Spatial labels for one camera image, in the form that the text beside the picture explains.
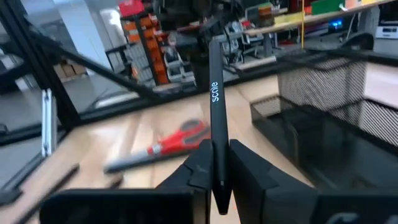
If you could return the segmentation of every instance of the orange storage drawer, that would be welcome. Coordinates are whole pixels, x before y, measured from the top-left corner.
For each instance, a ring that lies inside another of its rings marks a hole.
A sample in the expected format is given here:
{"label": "orange storage drawer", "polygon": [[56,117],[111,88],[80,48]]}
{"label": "orange storage drawer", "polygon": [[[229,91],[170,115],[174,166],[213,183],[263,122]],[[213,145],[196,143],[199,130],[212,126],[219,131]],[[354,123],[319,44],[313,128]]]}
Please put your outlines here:
{"label": "orange storage drawer", "polygon": [[141,23],[142,26],[151,26],[152,25],[152,21],[149,17],[142,18],[139,22]]}
{"label": "orange storage drawer", "polygon": [[151,50],[157,49],[157,42],[156,42],[155,39],[147,40],[147,45],[148,45],[148,48],[151,49]]}
{"label": "orange storage drawer", "polygon": [[129,35],[129,40],[130,40],[131,42],[137,42],[137,41],[140,41],[140,38],[139,38],[139,35],[138,35],[138,34]]}
{"label": "orange storage drawer", "polygon": [[168,84],[169,83],[169,79],[167,79],[166,72],[159,72],[157,74],[157,79],[160,84]]}
{"label": "orange storage drawer", "polygon": [[144,30],[144,36],[147,38],[151,38],[151,37],[155,36],[155,32],[156,32],[156,30],[154,28],[146,29],[146,30]]}
{"label": "orange storage drawer", "polygon": [[152,59],[155,62],[161,62],[162,61],[162,56],[160,56],[160,54],[158,52],[152,52],[151,56],[152,56]]}
{"label": "orange storage drawer", "polygon": [[164,71],[165,69],[164,69],[164,66],[163,66],[163,64],[162,63],[156,63],[155,64],[155,71],[156,72],[162,72],[162,71]]}
{"label": "orange storage drawer", "polygon": [[135,22],[125,22],[123,27],[125,30],[128,31],[137,29]]}

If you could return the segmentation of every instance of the cardboard box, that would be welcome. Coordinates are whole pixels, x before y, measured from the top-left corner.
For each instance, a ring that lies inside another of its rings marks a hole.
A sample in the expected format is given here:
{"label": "cardboard box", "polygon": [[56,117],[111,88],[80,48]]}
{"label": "cardboard box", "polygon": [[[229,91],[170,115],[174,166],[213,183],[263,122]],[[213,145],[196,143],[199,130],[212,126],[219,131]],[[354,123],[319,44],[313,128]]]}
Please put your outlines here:
{"label": "cardboard box", "polygon": [[67,75],[66,75],[65,72],[63,71],[61,65],[54,65],[53,67],[54,67],[55,73],[57,73],[57,75],[58,75],[58,77],[59,77],[60,79],[63,79],[63,78],[66,78],[66,77],[67,77]]}
{"label": "cardboard box", "polygon": [[75,71],[72,68],[72,66],[69,65],[69,64],[62,65],[62,69],[65,72],[67,77],[74,77],[76,75]]}
{"label": "cardboard box", "polygon": [[72,64],[73,69],[75,70],[76,75],[81,75],[84,73],[87,73],[86,67],[78,65],[78,64]]}

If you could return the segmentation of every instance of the white wall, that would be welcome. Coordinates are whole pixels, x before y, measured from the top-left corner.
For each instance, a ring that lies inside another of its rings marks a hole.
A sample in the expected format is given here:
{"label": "white wall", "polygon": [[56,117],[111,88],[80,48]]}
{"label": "white wall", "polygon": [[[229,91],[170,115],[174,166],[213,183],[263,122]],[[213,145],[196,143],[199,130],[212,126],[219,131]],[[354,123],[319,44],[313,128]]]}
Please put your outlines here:
{"label": "white wall", "polygon": [[123,0],[86,0],[87,5],[90,9],[100,11],[102,9],[115,8]]}
{"label": "white wall", "polygon": [[109,37],[106,29],[101,28],[96,22],[99,19],[95,18],[95,13],[91,13],[85,0],[21,0],[21,2],[34,24],[42,25],[62,20],[79,53],[105,67],[110,67],[104,52],[105,45],[109,45]]}
{"label": "white wall", "polygon": [[398,68],[368,63],[365,96],[398,108]]}
{"label": "white wall", "polygon": [[[112,49],[127,43],[120,23],[120,13],[118,8],[102,9],[99,12],[99,23],[103,26],[103,34],[107,35],[105,49]],[[123,67],[123,61],[119,54],[110,54],[109,60],[114,68]]]}

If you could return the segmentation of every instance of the black mesh organizer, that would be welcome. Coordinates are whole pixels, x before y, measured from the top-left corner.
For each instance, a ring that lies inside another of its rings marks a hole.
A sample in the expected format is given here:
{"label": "black mesh organizer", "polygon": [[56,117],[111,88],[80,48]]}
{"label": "black mesh organizer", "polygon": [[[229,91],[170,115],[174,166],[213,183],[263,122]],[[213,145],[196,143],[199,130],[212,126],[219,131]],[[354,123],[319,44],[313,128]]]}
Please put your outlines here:
{"label": "black mesh organizer", "polygon": [[253,125],[319,188],[398,187],[398,111],[366,99],[366,60],[299,51]]}

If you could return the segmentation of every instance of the workbench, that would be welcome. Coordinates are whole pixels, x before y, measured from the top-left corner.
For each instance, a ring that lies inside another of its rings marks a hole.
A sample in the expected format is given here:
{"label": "workbench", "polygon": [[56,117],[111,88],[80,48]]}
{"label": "workbench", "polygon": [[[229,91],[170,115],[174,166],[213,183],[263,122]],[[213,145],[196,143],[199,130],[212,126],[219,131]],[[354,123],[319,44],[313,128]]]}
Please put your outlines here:
{"label": "workbench", "polygon": [[[304,18],[304,24],[317,24],[321,22],[327,22],[332,19],[336,19],[339,17],[345,17],[352,14],[356,14],[361,12],[361,17],[359,18],[359,27],[358,32],[369,32],[370,34],[375,34],[376,27],[379,24],[379,8],[378,5],[389,3],[395,0],[376,0],[372,3],[368,4],[361,4],[356,7],[347,8],[347,11],[338,11],[338,12],[330,12],[320,15],[308,15]],[[268,57],[272,55],[272,45],[271,45],[271,38],[268,34],[273,32],[280,32],[287,29],[297,28],[301,26],[302,21],[293,21],[293,22],[285,22],[281,24],[276,24],[270,27],[263,27],[257,29],[249,29],[246,30],[244,33],[247,35],[264,35],[264,56]]]}
{"label": "workbench", "polygon": [[[379,101],[398,106],[398,101],[394,98],[398,84],[388,86],[396,80],[396,73],[395,67],[369,64],[366,91],[374,94]],[[277,77],[262,78],[228,87],[225,93],[229,138],[240,140],[284,172],[311,185],[251,123],[249,102],[278,93]],[[80,165],[79,170],[61,189],[108,188],[122,178],[121,188],[157,186],[186,157],[114,175],[104,175],[103,165],[110,160],[145,149],[159,138],[172,134],[190,118],[210,120],[208,93],[74,129],[59,144],[57,151],[22,184],[23,196],[12,205],[0,208],[1,223],[17,223],[76,164]],[[226,216],[218,214],[214,199],[212,204],[212,223],[239,223],[233,198]],[[29,220],[29,223],[38,223],[37,214]]]}

